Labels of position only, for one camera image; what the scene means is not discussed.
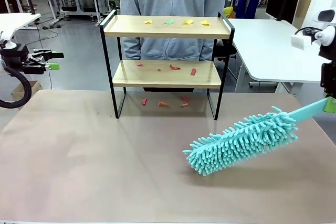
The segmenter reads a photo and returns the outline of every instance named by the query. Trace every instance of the beige table surface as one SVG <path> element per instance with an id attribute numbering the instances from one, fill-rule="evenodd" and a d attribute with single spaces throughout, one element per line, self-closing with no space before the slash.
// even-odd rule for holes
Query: beige table surface
<path id="1" fill-rule="evenodd" d="M 193 24 L 184 21 L 192 19 Z M 174 20 L 171 25 L 166 22 Z M 208 21 L 211 25 L 200 23 Z M 231 31 L 221 18 L 117 15 L 104 28 L 107 37 L 229 39 Z"/>
<path id="2" fill-rule="evenodd" d="M 141 105 L 146 96 L 146 106 Z M 296 143 L 203 177 L 182 150 L 243 117 L 299 107 L 289 94 L 39 91 L 0 135 L 0 219 L 40 222 L 326 223 L 336 220 L 336 148 L 313 120 Z M 158 108 L 166 101 L 170 108 Z"/>

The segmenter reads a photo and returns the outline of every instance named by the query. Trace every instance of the cardboard box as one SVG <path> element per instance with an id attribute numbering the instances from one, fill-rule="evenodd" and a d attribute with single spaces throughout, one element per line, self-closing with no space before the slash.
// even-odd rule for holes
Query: cardboard box
<path id="1" fill-rule="evenodd" d="M 37 91 L 43 89 L 41 86 L 41 83 L 39 83 L 38 81 L 29 81 L 30 86 L 31 86 L 31 97 L 34 96 L 34 94 L 36 94 Z M 23 89 L 23 85 L 20 83 L 13 91 L 12 91 L 12 97 L 14 101 L 19 101 L 22 99 L 24 95 L 24 89 Z"/>

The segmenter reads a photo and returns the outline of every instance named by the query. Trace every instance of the person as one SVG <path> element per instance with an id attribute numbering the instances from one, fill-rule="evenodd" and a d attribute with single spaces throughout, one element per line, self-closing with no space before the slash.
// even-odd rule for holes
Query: person
<path id="1" fill-rule="evenodd" d="M 225 0 L 120 0 L 122 15 L 217 17 Z M 213 40 L 124 38 L 127 59 L 210 61 Z"/>

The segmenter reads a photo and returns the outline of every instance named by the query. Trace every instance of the wooden shelf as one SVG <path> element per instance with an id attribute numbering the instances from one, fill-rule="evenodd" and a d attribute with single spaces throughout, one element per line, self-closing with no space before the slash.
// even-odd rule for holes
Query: wooden shelf
<path id="1" fill-rule="evenodd" d="M 165 24 L 172 19 L 173 24 Z M 184 21 L 189 19 L 194 23 L 185 25 Z M 145 24 L 147 20 L 152 20 L 152 24 Z M 211 25 L 200 24 L 205 20 Z M 196 39 L 228 39 L 231 33 L 221 18 L 127 15 L 114 16 L 106 25 L 104 32 L 108 37 Z"/>
<path id="2" fill-rule="evenodd" d="M 191 76 L 192 69 L 197 69 Z M 220 78 L 212 61 L 121 60 L 113 77 L 115 87 L 219 89 Z"/>

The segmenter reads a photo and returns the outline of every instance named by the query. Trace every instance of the monitor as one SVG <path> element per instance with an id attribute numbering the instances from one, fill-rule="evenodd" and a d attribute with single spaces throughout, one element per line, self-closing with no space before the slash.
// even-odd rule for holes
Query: monitor
<path id="1" fill-rule="evenodd" d="M 298 2 L 299 0 L 287 0 L 284 12 L 282 13 L 282 20 L 286 20 L 291 24 L 293 23 Z M 268 0 L 266 13 L 274 18 L 278 18 L 283 4 L 284 0 Z"/>

